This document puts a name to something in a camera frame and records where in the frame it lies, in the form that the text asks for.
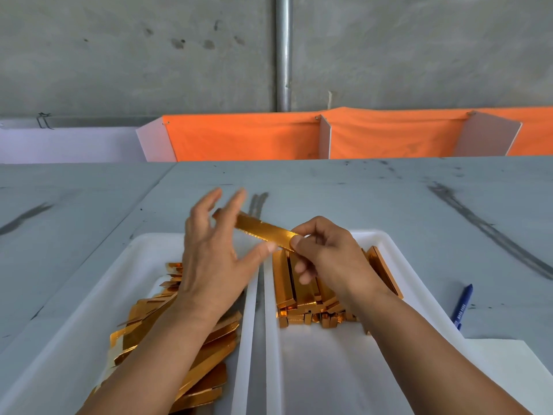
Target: white tray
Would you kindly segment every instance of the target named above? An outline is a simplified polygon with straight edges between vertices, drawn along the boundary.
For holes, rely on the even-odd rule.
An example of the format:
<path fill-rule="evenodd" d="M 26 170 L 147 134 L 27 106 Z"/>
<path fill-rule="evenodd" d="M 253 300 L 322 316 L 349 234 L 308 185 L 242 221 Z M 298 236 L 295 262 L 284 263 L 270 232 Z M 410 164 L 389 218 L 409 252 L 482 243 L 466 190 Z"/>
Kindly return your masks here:
<path fill-rule="evenodd" d="M 390 236 L 377 230 L 352 231 L 352 235 L 365 250 L 378 247 L 404 300 L 489 375 L 481 357 L 465 342 Z M 319 324 L 280 329 L 271 259 L 264 263 L 264 276 L 267 414 L 412 414 L 376 342 L 363 333 L 361 324 L 344 322 L 336 329 L 322 329 Z"/>
<path fill-rule="evenodd" d="M 239 256 L 255 242 L 238 231 L 234 234 Z M 0 414 L 73 415 L 78 411 L 104 370 L 109 335 L 127 319 L 130 307 L 152 291 L 165 273 L 165 263 L 179 262 L 182 254 L 182 234 L 136 237 L 4 395 Z M 245 297 L 239 347 L 225 360 L 228 381 L 214 414 L 245 413 L 256 293 L 257 274 Z"/>

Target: orange cloth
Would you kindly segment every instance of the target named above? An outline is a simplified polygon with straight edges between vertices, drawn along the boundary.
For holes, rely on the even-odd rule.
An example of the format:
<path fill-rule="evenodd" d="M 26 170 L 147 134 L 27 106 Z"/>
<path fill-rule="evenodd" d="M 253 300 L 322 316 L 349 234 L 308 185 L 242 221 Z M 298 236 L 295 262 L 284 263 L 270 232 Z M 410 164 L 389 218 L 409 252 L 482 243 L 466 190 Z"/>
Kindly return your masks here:
<path fill-rule="evenodd" d="M 163 116 L 177 161 L 316 159 L 319 121 L 332 125 L 332 159 L 450 156 L 472 109 Z M 509 155 L 553 154 L 553 107 L 478 111 L 522 122 Z"/>

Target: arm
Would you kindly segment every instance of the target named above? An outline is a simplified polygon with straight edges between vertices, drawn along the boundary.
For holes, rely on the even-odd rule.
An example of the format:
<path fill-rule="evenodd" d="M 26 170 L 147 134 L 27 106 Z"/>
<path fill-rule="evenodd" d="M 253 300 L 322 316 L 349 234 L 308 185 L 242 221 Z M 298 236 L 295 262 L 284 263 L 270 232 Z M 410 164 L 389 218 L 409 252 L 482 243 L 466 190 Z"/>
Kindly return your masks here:
<path fill-rule="evenodd" d="M 384 285 L 347 230 L 315 217 L 293 231 L 300 282 L 321 277 L 361 319 L 413 412 L 530 414 Z"/>
<path fill-rule="evenodd" d="M 245 199 L 239 190 L 215 227 L 210 211 L 221 197 L 204 196 L 186 220 L 183 282 L 175 303 L 157 320 L 77 415 L 166 415 L 207 335 L 274 251 L 260 243 L 237 260 L 232 230 Z"/>

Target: blue marker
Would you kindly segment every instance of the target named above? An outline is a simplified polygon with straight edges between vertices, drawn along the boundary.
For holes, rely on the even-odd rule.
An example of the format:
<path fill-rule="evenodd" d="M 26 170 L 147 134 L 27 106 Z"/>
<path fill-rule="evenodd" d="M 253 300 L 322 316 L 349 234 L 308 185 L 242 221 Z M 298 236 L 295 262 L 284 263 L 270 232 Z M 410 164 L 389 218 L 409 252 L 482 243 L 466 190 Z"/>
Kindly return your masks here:
<path fill-rule="evenodd" d="M 457 303 L 457 307 L 455 307 L 455 312 L 453 312 L 453 317 L 451 318 L 451 321 L 453 322 L 455 327 L 459 330 L 461 330 L 461 319 L 463 317 L 463 313 L 465 313 L 465 310 L 467 309 L 468 302 L 471 299 L 471 296 L 472 296 L 472 284 L 469 284 L 463 290 L 463 294 L 461 294 L 461 298 L 459 299 L 459 302 Z"/>

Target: gray table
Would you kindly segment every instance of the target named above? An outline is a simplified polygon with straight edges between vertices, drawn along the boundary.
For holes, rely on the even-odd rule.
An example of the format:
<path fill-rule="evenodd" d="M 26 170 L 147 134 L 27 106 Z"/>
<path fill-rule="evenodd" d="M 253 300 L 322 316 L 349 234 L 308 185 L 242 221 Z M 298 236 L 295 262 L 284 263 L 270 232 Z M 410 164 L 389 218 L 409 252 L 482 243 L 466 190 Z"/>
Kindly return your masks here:
<path fill-rule="evenodd" d="M 46 203 L 0 236 L 0 396 L 133 237 L 182 232 L 214 186 L 268 192 L 262 218 L 276 225 L 324 215 L 386 231 L 446 313 L 474 285 L 466 337 L 525 340 L 553 371 L 553 158 L 14 166 L 0 186 L 0 227 Z M 263 376 L 252 369 L 252 413 Z"/>

